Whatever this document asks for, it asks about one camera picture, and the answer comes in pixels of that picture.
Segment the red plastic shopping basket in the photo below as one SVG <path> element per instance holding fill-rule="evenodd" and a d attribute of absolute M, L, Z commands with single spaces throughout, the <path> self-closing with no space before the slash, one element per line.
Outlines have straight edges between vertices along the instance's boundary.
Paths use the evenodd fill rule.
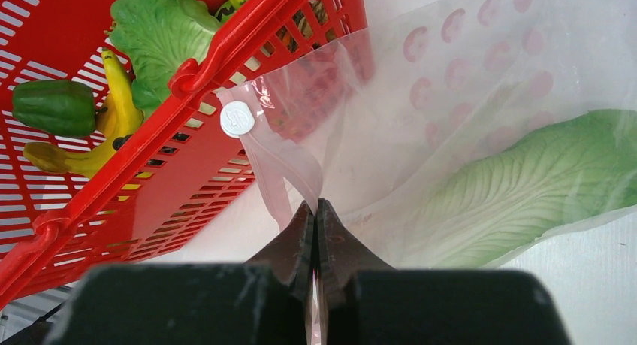
<path fill-rule="evenodd" d="M 51 135 L 16 120 L 14 90 L 73 80 L 109 101 L 101 51 L 116 0 L 1 0 L 1 303 L 88 269 L 178 250 L 250 186 L 216 93 L 367 24 L 364 0 L 249 0 L 136 132 Z"/>

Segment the clear zip top bag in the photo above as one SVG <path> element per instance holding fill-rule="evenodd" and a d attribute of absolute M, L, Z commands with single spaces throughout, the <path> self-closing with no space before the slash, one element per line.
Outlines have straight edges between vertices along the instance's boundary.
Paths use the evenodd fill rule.
<path fill-rule="evenodd" d="M 636 0 L 440 0 L 218 98 L 255 118 L 239 139 L 280 226 L 322 198 L 385 262 L 426 268 L 399 265 L 399 248 L 453 173 L 592 110 L 636 113 Z"/>

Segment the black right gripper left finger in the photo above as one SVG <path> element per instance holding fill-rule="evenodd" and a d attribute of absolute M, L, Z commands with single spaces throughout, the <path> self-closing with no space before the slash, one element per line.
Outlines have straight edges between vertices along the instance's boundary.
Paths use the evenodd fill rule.
<path fill-rule="evenodd" d="M 254 315 L 257 344 L 311 342 L 314 225 L 304 201 L 287 227 L 246 261 L 264 269 Z"/>

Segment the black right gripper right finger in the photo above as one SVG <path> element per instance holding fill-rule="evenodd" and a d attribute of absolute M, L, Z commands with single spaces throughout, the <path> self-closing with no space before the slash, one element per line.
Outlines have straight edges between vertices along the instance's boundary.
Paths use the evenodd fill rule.
<path fill-rule="evenodd" d="M 316 276 L 321 340 L 324 344 L 359 344 L 358 310 L 352 278 L 359 271 L 392 267 L 342 224 L 332 204 L 318 200 Z"/>

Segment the green napa cabbage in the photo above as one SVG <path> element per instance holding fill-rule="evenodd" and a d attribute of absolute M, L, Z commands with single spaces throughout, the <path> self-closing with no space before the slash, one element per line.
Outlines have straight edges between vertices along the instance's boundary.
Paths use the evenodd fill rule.
<path fill-rule="evenodd" d="M 399 248 L 405 267 L 477 268 L 550 230 L 636 204 L 636 113 L 592 110 L 453 173 Z"/>

